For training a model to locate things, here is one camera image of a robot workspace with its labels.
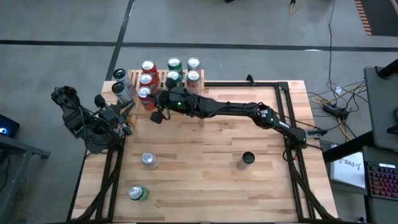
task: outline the sprite can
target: sprite can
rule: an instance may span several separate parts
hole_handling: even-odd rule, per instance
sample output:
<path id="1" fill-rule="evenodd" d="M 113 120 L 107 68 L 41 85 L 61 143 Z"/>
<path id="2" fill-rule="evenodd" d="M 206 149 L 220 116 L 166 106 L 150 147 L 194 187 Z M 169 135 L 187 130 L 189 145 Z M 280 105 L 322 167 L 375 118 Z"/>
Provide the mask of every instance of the sprite can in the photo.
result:
<path id="1" fill-rule="evenodd" d="M 182 86 L 182 79 L 178 71 L 176 70 L 169 71 L 169 73 L 167 74 L 167 78 L 173 79 L 175 81 L 175 84 L 177 84 L 177 86 Z"/>
<path id="2" fill-rule="evenodd" d="M 182 63 L 181 60 L 178 57 L 172 57 L 169 59 L 167 62 L 167 66 L 169 67 L 169 70 L 176 70 L 178 74 L 180 75 L 181 81 L 184 78 L 184 74 L 182 72 Z"/>
<path id="3" fill-rule="evenodd" d="M 134 185 L 129 190 L 131 200 L 145 201 L 149 197 L 149 190 L 142 185 Z"/>

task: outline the gray floor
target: gray floor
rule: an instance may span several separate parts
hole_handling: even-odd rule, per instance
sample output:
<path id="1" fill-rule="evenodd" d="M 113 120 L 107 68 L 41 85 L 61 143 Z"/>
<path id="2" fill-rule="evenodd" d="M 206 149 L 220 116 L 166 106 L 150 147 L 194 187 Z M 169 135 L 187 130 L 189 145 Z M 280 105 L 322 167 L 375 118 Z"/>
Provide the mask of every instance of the gray floor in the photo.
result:
<path id="1" fill-rule="evenodd" d="M 127 3 L 3 0 L 0 39 L 115 42 Z M 329 46 L 331 3 L 307 0 L 298 13 L 289 16 L 288 0 L 236 0 L 231 4 L 222 0 L 136 0 L 124 41 Z M 331 27 L 333 46 L 398 46 L 398 38 L 364 33 L 354 0 L 336 0 Z M 81 103 L 93 109 L 113 50 L 0 45 L 0 113 L 21 123 L 21 141 L 52 151 L 49 160 L 34 158 L 30 163 L 19 200 L 25 209 L 13 211 L 16 219 L 26 218 L 28 223 L 66 219 L 85 148 L 64 127 L 62 112 L 50 94 L 55 86 L 74 86 Z M 123 47 L 116 67 L 138 69 L 150 58 L 158 68 L 166 68 L 167 58 L 173 55 L 202 59 L 209 80 L 241 80 L 250 73 L 258 80 L 305 80 L 307 90 L 316 93 L 327 90 L 329 52 Z M 397 56 L 397 52 L 333 52 L 331 79 L 340 86 L 360 81 L 364 67 L 385 65 Z M 359 135 L 369 131 L 371 123 L 367 104 L 357 102 L 360 110 L 350 115 L 348 124 Z M 313 110 L 313 114 L 324 113 Z M 315 117 L 315 122 L 323 128 L 336 125 L 331 118 Z M 323 139 L 345 140 L 338 129 Z M 333 194 L 340 218 L 355 221 L 364 215 L 362 197 L 337 190 Z"/>

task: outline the aluminum can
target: aluminum can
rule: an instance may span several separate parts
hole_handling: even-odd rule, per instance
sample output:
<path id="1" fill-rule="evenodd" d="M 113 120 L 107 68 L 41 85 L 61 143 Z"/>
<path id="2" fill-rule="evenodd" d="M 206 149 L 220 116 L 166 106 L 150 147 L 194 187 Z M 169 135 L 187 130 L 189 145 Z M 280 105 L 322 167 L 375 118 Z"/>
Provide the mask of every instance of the aluminum can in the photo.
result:
<path id="1" fill-rule="evenodd" d="M 200 75 L 197 71 L 191 70 L 188 72 L 186 87 L 192 93 L 200 93 Z"/>
<path id="2" fill-rule="evenodd" d="M 136 98 L 137 96 L 136 87 L 134 86 L 134 84 L 132 84 L 130 77 L 127 75 L 124 69 L 121 68 L 116 69 L 113 72 L 113 77 L 117 82 L 123 83 L 124 87 L 126 87 L 126 89 L 129 90 L 133 99 Z"/>
<path id="3" fill-rule="evenodd" d="M 141 100 L 142 105 L 145 110 L 152 111 L 155 109 L 155 103 L 148 99 L 147 95 L 150 94 L 150 88 L 148 86 L 143 86 L 138 89 L 138 98 Z"/>
<path id="4" fill-rule="evenodd" d="M 142 74 L 139 78 L 139 83 L 140 87 L 148 86 L 150 88 L 150 93 L 155 93 L 157 90 L 157 84 L 150 74 Z"/>
<path id="5" fill-rule="evenodd" d="M 117 82 L 112 85 L 112 92 L 116 95 L 120 103 L 125 103 L 132 101 L 134 103 L 134 98 L 132 97 L 130 91 L 126 89 L 123 83 Z"/>
<path id="6" fill-rule="evenodd" d="M 157 84 L 160 82 L 160 78 L 155 63 L 151 60 L 146 60 L 142 63 L 141 67 L 144 73 L 152 75 L 152 79 L 155 81 L 157 86 Z"/>
<path id="7" fill-rule="evenodd" d="M 182 79 L 178 71 L 176 70 L 169 71 L 167 74 L 167 78 L 172 78 L 177 84 L 177 86 L 182 86 Z"/>
<path id="8" fill-rule="evenodd" d="M 254 154 L 251 152 L 245 152 L 240 158 L 240 160 L 236 163 L 236 167 L 239 170 L 245 170 L 254 162 Z"/>
<path id="9" fill-rule="evenodd" d="M 180 74 L 181 81 L 183 80 L 184 74 L 182 72 L 182 63 L 178 57 L 170 58 L 167 62 L 167 66 L 169 67 L 169 70 L 176 70 L 178 74 Z"/>
<path id="10" fill-rule="evenodd" d="M 156 169 L 159 166 L 159 161 L 153 152 L 144 152 L 141 157 L 141 161 L 150 169 Z"/>
<path id="11" fill-rule="evenodd" d="M 133 185 L 129 190 L 129 197 L 132 200 L 145 201 L 149 197 L 149 190 L 142 185 Z"/>
<path id="12" fill-rule="evenodd" d="M 198 58 L 193 57 L 188 59 L 187 64 L 188 64 L 188 72 L 195 70 L 200 74 L 201 64 Z"/>

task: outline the wooden table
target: wooden table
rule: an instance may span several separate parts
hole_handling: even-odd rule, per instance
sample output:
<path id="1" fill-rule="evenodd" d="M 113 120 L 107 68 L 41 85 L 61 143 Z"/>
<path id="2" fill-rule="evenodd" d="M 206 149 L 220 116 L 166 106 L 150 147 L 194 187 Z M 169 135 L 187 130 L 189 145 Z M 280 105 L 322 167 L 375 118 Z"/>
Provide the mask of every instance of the wooden table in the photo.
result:
<path id="1" fill-rule="evenodd" d="M 304 82 L 287 82 L 296 119 L 313 124 Z M 103 88 L 108 103 L 116 102 L 109 93 L 112 83 L 105 82 Z M 202 95 L 218 101 L 262 101 L 278 111 L 275 90 L 269 87 L 203 87 Z M 203 127 L 198 120 L 173 113 L 170 121 L 155 124 L 149 120 L 149 113 L 141 110 L 130 116 L 134 134 L 126 138 L 113 221 L 297 221 L 288 165 L 282 159 L 282 135 L 258 128 L 245 117 L 216 116 L 205 119 Z M 308 143 L 318 145 L 316 140 L 310 139 Z M 149 170 L 142 164 L 141 155 L 146 151 L 157 155 L 158 169 Z M 253 152 L 256 161 L 245 171 L 237 170 L 236 161 L 246 151 Z M 322 152 L 308 147 L 303 156 L 311 190 L 337 217 Z M 72 218 L 82 214 L 99 191 L 105 157 L 87 157 Z M 149 189 L 148 200 L 137 202 L 128 197 L 134 184 Z M 300 198 L 308 217 L 301 190 Z"/>

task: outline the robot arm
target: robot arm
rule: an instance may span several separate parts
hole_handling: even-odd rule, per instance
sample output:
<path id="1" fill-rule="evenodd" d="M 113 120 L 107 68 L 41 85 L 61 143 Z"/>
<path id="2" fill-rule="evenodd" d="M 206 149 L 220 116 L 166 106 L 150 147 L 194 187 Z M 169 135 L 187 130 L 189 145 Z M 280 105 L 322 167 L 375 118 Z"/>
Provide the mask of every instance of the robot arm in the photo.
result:
<path id="1" fill-rule="evenodd" d="M 163 110 L 172 110 L 198 118 L 212 118 L 216 115 L 247 116 L 260 128 L 272 128 L 287 136 L 292 149 L 303 149 L 307 146 L 303 129 L 293 128 L 281 122 L 277 113 L 263 103 L 217 102 L 211 98 L 190 93 L 184 87 L 158 90 L 155 95 L 149 97 L 159 109 L 153 112 L 151 120 L 159 124 L 165 118 Z"/>

